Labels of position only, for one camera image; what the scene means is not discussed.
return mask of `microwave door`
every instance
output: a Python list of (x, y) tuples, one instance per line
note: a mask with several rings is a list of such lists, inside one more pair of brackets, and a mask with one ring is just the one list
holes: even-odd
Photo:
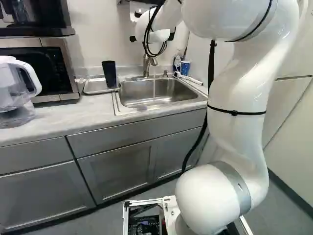
[(73, 93), (73, 88), (63, 62), (62, 52), (59, 48), (3, 48), (0, 50), (0, 55), (14, 56), (34, 68), (43, 87), (42, 92), (38, 96)]

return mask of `stainless steel sink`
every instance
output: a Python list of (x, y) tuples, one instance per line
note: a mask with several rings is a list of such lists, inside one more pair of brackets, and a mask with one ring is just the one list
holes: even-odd
[(123, 81), (112, 95), (116, 115), (207, 100), (201, 92), (175, 78), (156, 78), (155, 84), (150, 78)]
[(118, 91), (122, 105), (129, 108), (142, 108), (151, 105), (169, 104), (195, 99), (198, 95), (177, 79), (159, 78), (121, 83)]

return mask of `microwave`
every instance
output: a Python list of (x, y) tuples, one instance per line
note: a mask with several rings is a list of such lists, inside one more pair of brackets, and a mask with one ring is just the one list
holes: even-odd
[(43, 87), (42, 92), (32, 98), (33, 103), (79, 99), (70, 48), (76, 35), (67, 37), (0, 38), (0, 55), (14, 56), (30, 64)]

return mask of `gray floor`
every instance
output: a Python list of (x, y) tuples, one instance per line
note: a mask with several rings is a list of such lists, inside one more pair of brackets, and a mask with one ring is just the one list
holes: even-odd
[[(161, 185), (133, 199), (173, 195), (175, 182)], [(275, 184), (271, 183), (265, 201), (249, 212), (246, 219), (254, 235), (312, 235), (313, 221)], [(121, 235), (122, 202), (93, 214), (28, 235)]]

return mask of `countertop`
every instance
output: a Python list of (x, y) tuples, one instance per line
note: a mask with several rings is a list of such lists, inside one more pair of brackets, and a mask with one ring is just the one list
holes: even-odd
[[(188, 82), (203, 93), (207, 89)], [(36, 117), (29, 123), (10, 129), (0, 129), (0, 147), (72, 135), (136, 121), (188, 112), (206, 107), (206, 102), (164, 107), (158, 110), (116, 116), (112, 94), (82, 96), (77, 103), (41, 104)]]

